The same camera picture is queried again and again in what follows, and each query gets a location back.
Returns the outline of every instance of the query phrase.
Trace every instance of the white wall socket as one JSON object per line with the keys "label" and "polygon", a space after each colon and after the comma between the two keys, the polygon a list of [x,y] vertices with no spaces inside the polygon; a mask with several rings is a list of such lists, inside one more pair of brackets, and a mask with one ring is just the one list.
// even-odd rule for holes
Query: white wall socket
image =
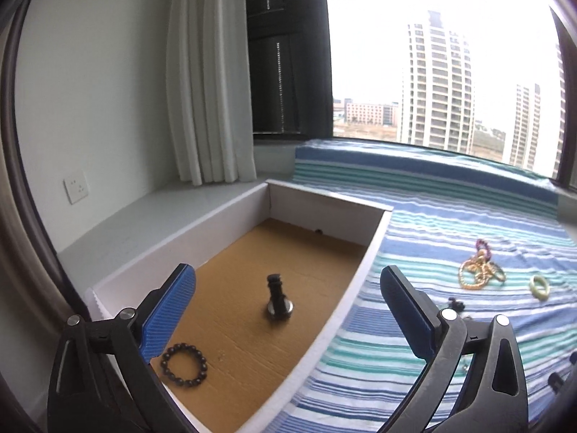
{"label": "white wall socket", "polygon": [[83,171],[75,171],[64,178],[64,187],[68,194],[70,204],[75,204],[81,198],[88,195],[88,183]]}

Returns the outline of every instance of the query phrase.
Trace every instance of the sky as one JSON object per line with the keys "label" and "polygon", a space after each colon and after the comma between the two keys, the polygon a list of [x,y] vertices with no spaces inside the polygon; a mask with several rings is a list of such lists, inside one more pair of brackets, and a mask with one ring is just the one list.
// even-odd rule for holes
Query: sky
{"label": "sky", "polygon": [[[408,57],[407,24],[419,20],[426,23],[427,10],[431,9],[441,12],[446,29],[463,34],[469,42],[475,117],[488,127],[512,128],[515,85],[539,83],[542,123],[546,119],[556,123],[556,131],[549,131],[557,137],[558,39],[550,3],[551,0],[328,0],[333,95],[337,99],[350,97],[355,102],[400,103],[402,68]],[[548,133],[543,132],[543,141]]]}

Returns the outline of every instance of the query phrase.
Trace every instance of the striped cloth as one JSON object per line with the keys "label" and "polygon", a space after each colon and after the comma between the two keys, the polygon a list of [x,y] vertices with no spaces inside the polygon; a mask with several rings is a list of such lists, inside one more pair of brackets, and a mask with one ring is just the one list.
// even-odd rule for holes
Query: striped cloth
{"label": "striped cloth", "polygon": [[[404,145],[313,141],[297,148],[294,181],[394,207],[370,273],[337,336],[267,432],[375,432],[423,369],[380,293],[383,267],[397,265],[439,306],[463,301],[463,316],[513,323],[534,419],[553,398],[547,378],[565,376],[577,350],[577,248],[556,221],[550,181],[507,165]],[[458,268],[486,239],[507,273],[478,291]],[[545,276],[550,297],[529,291]],[[431,425],[445,419],[466,375],[463,357]]]}

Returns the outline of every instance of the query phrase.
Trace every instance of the white curtain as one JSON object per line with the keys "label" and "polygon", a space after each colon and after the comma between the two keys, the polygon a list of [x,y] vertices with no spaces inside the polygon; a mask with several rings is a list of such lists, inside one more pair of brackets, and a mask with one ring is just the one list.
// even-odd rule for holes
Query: white curtain
{"label": "white curtain", "polygon": [[245,0],[172,0],[168,115],[181,180],[255,180]]}

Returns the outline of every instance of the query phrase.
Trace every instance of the light green bangle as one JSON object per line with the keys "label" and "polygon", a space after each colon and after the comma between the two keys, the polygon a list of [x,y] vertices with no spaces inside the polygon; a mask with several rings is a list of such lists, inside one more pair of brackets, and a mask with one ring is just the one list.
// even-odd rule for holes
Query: light green bangle
{"label": "light green bangle", "polygon": [[[536,283],[541,284],[543,289],[538,289]],[[533,275],[529,280],[529,288],[534,297],[539,301],[546,301],[549,298],[549,292],[551,288],[549,287],[549,282],[544,276]]]}

